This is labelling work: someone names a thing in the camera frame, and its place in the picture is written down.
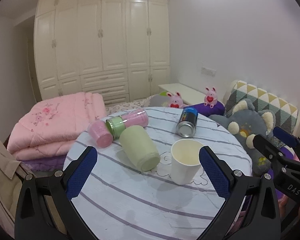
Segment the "light green cup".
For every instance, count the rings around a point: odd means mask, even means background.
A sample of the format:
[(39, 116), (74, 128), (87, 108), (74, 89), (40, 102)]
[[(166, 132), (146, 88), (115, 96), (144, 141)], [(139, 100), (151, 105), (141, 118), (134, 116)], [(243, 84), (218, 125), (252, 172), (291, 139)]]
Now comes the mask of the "light green cup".
[(150, 171), (160, 162), (157, 147), (142, 126), (126, 128), (119, 141), (126, 156), (139, 171)]

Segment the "cream white wardrobe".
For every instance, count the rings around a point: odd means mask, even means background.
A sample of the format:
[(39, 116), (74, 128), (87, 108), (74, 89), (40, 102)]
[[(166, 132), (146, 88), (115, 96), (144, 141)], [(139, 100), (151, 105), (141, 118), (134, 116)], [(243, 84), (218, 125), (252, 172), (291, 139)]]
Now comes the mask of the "cream white wardrobe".
[(170, 81), (168, 0), (38, 0), (34, 59), (43, 99), (157, 94)]

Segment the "pink bunny plush left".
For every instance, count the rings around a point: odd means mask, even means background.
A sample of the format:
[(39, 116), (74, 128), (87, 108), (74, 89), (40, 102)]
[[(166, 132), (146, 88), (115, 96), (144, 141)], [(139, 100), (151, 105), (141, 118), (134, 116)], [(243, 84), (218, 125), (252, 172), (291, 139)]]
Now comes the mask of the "pink bunny plush left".
[(169, 97), (168, 107), (183, 109), (187, 105), (183, 102), (181, 98), (181, 94), (179, 92), (175, 92), (172, 94), (170, 92), (166, 92), (166, 95)]

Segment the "triangle patterned quilted headboard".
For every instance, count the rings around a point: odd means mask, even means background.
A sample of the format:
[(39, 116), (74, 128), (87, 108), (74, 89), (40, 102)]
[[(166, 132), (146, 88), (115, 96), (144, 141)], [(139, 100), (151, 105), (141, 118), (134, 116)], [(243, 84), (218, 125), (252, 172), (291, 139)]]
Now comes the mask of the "triangle patterned quilted headboard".
[(297, 134), (300, 125), (299, 109), (283, 98), (276, 96), (260, 87), (242, 80), (235, 80), (223, 96), (225, 113), (242, 99), (249, 99), (256, 111), (271, 110), (275, 114), (276, 126), (281, 127), (292, 135)]

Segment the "folded pink floral quilt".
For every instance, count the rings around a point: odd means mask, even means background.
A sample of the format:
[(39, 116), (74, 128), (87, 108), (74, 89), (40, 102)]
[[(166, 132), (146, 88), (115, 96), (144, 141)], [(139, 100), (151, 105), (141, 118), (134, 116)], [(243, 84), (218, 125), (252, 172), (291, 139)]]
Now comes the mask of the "folded pink floral quilt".
[(105, 116), (98, 93), (79, 92), (41, 101), (15, 124), (7, 150), (21, 161), (66, 155), (77, 137)]

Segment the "grey plush elephant toy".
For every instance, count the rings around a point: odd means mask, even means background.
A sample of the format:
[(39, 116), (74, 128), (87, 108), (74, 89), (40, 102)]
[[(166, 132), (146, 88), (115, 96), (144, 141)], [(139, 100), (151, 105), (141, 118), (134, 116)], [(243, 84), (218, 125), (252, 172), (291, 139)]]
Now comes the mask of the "grey plush elephant toy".
[(210, 119), (230, 132), (252, 160), (252, 171), (256, 176), (270, 169), (270, 161), (254, 148), (253, 139), (260, 134), (267, 139), (273, 136), (275, 114), (271, 110), (255, 111), (251, 100), (243, 99), (231, 109), (229, 115), (210, 115)]

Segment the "blue black metal can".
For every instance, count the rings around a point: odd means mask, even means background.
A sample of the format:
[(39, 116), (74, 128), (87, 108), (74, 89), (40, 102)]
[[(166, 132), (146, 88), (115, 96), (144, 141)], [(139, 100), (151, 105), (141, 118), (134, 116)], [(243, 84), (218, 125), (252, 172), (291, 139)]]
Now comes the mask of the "blue black metal can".
[(176, 133), (183, 138), (192, 138), (196, 133), (198, 111), (193, 107), (183, 109), (176, 126)]

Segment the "purple blanket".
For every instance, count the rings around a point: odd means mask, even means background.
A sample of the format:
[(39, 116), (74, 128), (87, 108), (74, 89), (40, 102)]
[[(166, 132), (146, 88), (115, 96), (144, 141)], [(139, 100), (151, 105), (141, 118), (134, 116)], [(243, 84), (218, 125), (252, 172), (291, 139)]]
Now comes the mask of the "purple blanket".
[(55, 157), (23, 160), (22, 162), (33, 172), (50, 172), (63, 168), (66, 155)]

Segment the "pink bunny plush right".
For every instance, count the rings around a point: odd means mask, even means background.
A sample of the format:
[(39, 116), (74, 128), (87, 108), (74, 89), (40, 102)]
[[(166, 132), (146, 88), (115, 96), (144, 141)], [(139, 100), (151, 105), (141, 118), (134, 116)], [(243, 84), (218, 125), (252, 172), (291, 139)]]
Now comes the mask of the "pink bunny plush right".
[(217, 93), (215, 87), (209, 89), (206, 87), (206, 94), (204, 98), (204, 105), (213, 108), (218, 102)]

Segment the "white paper cup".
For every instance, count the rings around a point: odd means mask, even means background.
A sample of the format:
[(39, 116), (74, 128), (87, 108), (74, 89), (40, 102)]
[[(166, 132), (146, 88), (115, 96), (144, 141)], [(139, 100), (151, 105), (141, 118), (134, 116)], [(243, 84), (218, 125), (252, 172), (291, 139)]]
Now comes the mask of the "white paper cup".
[(181, 139), (171, 147), (171, 172), (172, 181), (178, 185), (190, 183), (201, 164), (199, 152), (204, 145), (193, 139)]

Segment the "white wall socket panel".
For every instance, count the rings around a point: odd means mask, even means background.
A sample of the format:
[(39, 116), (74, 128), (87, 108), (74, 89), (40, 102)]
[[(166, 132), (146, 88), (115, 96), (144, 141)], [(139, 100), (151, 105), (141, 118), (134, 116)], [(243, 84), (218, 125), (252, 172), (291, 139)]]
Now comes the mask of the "white wall socket panel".
[(205, 67), (201, 68), (201, 72), (202, 72), (202, 74), (207, 75), (207, 76), (211, 76), (211, 77), (215, 77), (215, 75), (216, 75), (216, 71), (215, 70), (209, 69), (209, 68), (205, 68)]

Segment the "pink bunny plush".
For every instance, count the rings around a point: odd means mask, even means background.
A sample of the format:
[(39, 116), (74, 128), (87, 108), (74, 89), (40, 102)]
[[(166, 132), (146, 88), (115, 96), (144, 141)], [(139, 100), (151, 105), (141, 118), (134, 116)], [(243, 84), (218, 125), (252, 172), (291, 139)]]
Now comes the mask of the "pink bunny plush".
[(206, 94), (204, 98), (204, 105), (213, 108), (218, 102), (217, 93), (215, 87), (209, 89), (206, 87)]
[(166, 92), (166, 95), (169, 97), (168, 107), (183, 109), (187, 105), (183, 102), (181, 98), (181, 94), (179, 92), (175, 92), (172, 94), (170, 92)]

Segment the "small pink cup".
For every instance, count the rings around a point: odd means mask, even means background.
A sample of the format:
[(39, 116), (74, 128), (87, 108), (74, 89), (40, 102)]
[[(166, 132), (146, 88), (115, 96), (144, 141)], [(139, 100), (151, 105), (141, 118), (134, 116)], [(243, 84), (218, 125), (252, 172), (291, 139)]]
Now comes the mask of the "small pink cup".
[(100, 148), (106, 148), (113, 142), (113, 136), (102, 120), (96, 120), (90, 124), (88, 133)]

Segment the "white bedside table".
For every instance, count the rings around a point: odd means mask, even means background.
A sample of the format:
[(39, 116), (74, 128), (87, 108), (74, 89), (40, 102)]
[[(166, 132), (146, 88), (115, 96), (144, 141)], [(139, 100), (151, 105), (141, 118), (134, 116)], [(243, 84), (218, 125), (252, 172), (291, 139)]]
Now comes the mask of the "white bedside table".
[(181, 83), (169, 83), (164, 85), (159, 85), (159, 88), (163, 91), (175, 94), (179, 92), (183, 102), (187, 105), (196, 105), (204, 102), (205, 94), (199, 92), (193, 88), (185, 86)]

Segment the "purple cushion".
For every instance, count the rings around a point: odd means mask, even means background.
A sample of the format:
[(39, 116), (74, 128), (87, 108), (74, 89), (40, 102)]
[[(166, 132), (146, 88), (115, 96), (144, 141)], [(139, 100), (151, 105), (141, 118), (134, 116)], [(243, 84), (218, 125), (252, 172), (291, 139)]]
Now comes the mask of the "purple cushion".
[(206, 117), (211, 115), (224, 115), (225, 112), (224, 105), (219, 101), (217, 101), (213, 108), (211, 108), (209, 105), (205, 106), (203, 103), (187, 106), (187, 108), (189, 107), (196, 109), (199, 114)]

